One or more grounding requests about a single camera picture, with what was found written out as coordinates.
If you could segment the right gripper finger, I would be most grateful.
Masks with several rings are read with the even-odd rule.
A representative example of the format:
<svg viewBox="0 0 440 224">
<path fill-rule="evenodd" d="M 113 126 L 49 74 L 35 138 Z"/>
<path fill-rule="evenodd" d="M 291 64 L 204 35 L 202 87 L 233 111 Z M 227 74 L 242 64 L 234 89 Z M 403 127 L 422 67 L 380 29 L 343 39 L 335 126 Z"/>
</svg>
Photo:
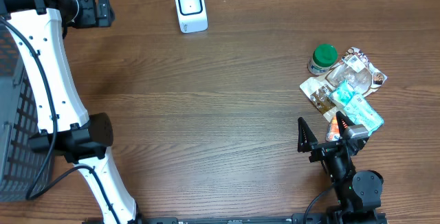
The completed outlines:
<svg viewBox="0 0 440 224">
<path fill-rule="evenodd" d="M 303 117 L 298 118 L 298 152 L 310 152 L 318 144 L 316 136 L 313 134 Z"/>
<path fill-rule="evenodd" d="M 353 126 L 354 123 L 341 111 L 338 111 L 335 115 L 337 123 L 338 123 L 338 130 L 340 137 L 344 137 L 344 132 L 349 126 Z"/>
</svg>

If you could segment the small orange snack packet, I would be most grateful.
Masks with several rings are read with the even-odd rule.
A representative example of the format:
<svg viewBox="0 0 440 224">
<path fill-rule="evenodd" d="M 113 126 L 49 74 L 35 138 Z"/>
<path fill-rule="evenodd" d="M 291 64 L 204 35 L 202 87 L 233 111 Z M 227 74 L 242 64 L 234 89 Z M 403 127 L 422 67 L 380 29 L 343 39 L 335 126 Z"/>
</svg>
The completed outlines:
<svg viewBox="0 0 440 224">
<path fill-rule="evenodd" d="M 340 139 L 340 131 L 338 126 L 338 119 L 336 116 L 334 116 L 329 123 L 329 128 L 326 134 L 326 141 L 334 142 L 334 141 L 338 141 L 339 139 Z"/>
</svg>

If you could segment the teal snack packet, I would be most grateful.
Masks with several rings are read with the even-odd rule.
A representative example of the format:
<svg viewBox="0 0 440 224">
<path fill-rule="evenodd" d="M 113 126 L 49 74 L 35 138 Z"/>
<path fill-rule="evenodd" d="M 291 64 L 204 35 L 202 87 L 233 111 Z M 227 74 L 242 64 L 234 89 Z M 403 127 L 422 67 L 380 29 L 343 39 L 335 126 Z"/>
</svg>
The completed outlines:
<svg viewBox="0 0 440 224">
<path fill-rule="evenodd" d="M 344 106 L 343 110 L 354 124 L 363 125 L 367 129 L 369 136 L 384 123 L 382 117 L 361 94 L 355 94 Z"/>
</svg>

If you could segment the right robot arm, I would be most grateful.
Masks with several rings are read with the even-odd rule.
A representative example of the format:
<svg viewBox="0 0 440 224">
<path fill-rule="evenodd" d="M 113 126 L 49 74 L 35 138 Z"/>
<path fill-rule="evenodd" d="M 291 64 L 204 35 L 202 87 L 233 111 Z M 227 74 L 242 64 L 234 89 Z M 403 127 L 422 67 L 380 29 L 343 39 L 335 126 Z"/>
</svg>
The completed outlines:
<svg viewBox="0 0 440 224">
<path fill-rule="evenodd" d="M 300 223 L 386 223 L 386 215 L 376 211 L 381 206 L 383 177 L 374 170 L 357 171 L 352 160 L 365 147 L 369 132 L 340 111 L 336 120 L 340 138 L 320 143 L 306 121 L 298 118 L 298 152 L 309 153 L 311 163 L 319 161 L 331 185 L 311 201 L 304 213 L 292 219 Z M 338 204 L 313 215 L 312 207 L 330 191 L 335 192 Z"/>
</svg>

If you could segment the beige plastic pouch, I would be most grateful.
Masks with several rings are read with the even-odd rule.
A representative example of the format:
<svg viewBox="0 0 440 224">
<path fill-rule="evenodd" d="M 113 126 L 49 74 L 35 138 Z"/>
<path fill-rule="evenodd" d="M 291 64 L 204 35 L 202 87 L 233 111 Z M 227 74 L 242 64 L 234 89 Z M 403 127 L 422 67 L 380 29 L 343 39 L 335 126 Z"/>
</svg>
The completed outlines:
<svg viewBox="0 0 440 224">
<path fill-rule="evenodd" d="M 366 97 L 376 92 L 387 80 L 387 75 L 376 68 L 367 55 L 356 47 L 351 47 L 335 65 L 323 75 L 310 77 L 300 85 L 302 92 L 319 110 L 327 121 L 331 121 L 341 104 L 335 104 L 330 94 L 344 81 L 356 93 Z"/>
</svg>

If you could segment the small teal tissue pack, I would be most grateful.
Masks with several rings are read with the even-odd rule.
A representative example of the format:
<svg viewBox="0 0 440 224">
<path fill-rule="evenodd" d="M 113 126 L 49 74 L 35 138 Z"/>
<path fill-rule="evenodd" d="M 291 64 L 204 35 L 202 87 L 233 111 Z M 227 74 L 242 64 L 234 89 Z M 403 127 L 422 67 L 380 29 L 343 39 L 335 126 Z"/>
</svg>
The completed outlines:
<svg viewBox="0 0 440 224">
<path fill-rule="evenodd" d="M 329 99 L 338 107 L 344 108 L 356 94 L 348 80 L 342 81 L 338 87 L 330 93 Z"/>
</svg>

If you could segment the green lid clear jar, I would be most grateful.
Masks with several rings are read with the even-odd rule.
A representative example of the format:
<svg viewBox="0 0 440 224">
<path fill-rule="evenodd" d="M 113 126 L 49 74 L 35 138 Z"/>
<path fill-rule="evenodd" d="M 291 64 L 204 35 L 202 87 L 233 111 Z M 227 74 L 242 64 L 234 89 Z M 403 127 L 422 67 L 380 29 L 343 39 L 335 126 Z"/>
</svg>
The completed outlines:
<svg viewBox="0 0 440 224">
<path fill-rule="evenodd" d="M 319 76 L 328 72 L 337 59 L 338 53 L 334 46 L 321 44 L 313 51 L 307 68 L 312 74 Z"/>
</svg>

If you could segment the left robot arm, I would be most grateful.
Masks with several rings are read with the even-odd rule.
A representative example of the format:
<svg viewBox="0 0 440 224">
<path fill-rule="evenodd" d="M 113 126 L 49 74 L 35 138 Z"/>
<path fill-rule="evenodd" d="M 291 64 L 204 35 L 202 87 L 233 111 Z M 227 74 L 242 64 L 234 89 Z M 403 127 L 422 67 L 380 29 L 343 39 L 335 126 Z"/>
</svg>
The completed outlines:
<svg viewBox="0 0 440 224">
<path fill-rule="evenodd" d="M 69 27 L 109 27 L 114 19 L 109 0 L 1 0 L 1 22 L 19 49 L 36 103 L 32 150 L 47 159 L 64 157 L 85 178 L 103 223 L 140 223 L 138 205 L 114 162 L 109 116 L 87 112 L 64 46 Z"/>
</svg>

